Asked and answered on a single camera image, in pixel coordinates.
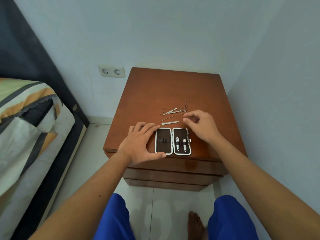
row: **silver nail clipper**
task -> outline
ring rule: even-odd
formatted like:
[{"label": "silver nail clipper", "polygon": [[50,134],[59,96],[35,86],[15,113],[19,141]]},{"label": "silver nail clipper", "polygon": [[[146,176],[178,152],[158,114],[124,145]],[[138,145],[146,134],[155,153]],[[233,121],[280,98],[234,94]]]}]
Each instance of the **silver nail clipper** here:
[{"label": "silver nail clipper", "polygon": [[179,146],[179,143],[176,143],[177,144],[177,150],[179,151],[180,150],[180,146]]},{"label": "silver nail clipper", "polygon": [[182,142],[185,142],[183,143],[183,149],[185,152],[187,152],[187,145],[185,145],[187,143],[187,140],[186,139],[182,139]]}]

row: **forearm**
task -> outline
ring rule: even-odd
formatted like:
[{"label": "forearm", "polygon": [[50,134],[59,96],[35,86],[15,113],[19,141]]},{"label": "forearm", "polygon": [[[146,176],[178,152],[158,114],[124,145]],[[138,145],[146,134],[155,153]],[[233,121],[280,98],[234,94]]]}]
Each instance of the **forearm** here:
[{"label": "forearm", "polygon": [[113,155],[56,210],[30,239],[92,239],[130,159]]},{"label": "forearm", "polygon": [[320,216],[312,208],[225,138],[210,144],[272,239],[320,239]]}]

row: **hand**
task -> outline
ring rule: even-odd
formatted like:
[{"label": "hand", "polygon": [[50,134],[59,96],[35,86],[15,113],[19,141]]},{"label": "hand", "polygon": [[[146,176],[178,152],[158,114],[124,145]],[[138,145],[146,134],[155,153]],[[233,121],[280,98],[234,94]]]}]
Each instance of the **hand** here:
[{"label": "hand", "polygon": [[146,144],[152,133],[159,128],[160,125],[146,124],[145,122],[138,122],[135,126],[130,126],[128,136],[120,144],[118,152],[128,156],[130,164],[166,157],[164,152],[150,153],[146,149]]},{"label": "hand", "polygon": [[214,118],[201,110],[194,110],[183,115],[183,122],[186,123],[194,133],[202,140],[211,143],[212,140],[221,137]]}]

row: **blue shorts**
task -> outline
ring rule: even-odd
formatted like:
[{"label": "blue shorts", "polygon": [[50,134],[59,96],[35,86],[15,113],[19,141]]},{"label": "blue shorts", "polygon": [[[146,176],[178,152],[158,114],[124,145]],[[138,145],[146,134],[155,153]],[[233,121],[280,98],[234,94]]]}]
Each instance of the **blue shorts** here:
[{"label": "blue shorts", "polygon": [[[230,195],[221,196],[214,202],[214,212],[208,223],[208,237],[209,240],[258,239],[247,211]],[[126,202],[119,194],[111,196],[93,239],[135,240]]]}]

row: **bed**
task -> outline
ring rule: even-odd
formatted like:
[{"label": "bed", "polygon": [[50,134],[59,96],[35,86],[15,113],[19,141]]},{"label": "bed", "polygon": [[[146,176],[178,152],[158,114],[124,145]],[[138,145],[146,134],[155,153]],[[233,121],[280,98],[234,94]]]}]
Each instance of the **bed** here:
[{"label": "bed", "polygon": [[0,239],[23,240],[45,221],[89,121],[13,0],[0,0],[0,28],[0,114],[46,91],[0,118]]}]

